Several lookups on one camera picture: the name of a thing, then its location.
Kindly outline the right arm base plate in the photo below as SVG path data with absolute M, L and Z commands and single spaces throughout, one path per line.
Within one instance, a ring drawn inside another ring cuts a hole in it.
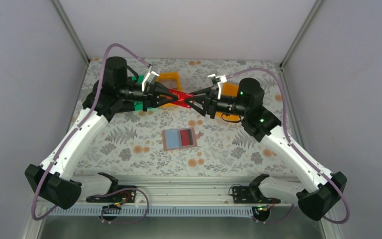
M 249 186 L 233 186 L 230 194 L 234 204 L 280 204 L 281 200 L 267 198 L 261 192 L 251 193 Z

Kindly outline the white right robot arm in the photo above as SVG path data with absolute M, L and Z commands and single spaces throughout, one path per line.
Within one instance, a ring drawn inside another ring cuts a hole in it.
M 216 113 L 240 116 L 248 135 L 279 156 L 299 179 L 299 183 L 292 183 L 261 174 L 249 184 L 253 199 L 264 197 L 297 204 L 310 219 L 324 219 L 343 200 L 347 178 L 342 172 L 333 173 L 321 165 L 289 136 L 285 122 L 264 107 L 264 93 L 258 80 L 244 78 L 235 96 L 222 95 L 220 88 L 206 88 L 194 92 L 184 102 L 202 116 L 214 118 Z

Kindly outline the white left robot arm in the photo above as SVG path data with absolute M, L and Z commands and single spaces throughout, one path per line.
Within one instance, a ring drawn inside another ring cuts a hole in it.
M 85 150 L 116 114 L 133 110 L 135 102 L 142 103 L 142 110 L 146 111 L 178 100 L 156 81 L 159 74 L 153 66 L 149 66 L 141 83 L 128 76 L 138 74 L 122 57 L 107 58 L 102 70 L 101 79 L 87 95 L 77 121 L 60 144 L 40 165 L 30 164 L 25 171 L 35 197 L 62 209 L 72 207 L 79 199 L 117 189 L 118 180 L 106 173 L 73 178 Z

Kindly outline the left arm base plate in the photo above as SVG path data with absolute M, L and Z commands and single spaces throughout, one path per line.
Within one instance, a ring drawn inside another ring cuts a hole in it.
M 118 185 L 114 190 L 115 194 L 105 197 L 90 196 L 86 198 L 87 203 L 134 203 L 136 198 L 136 186 Z

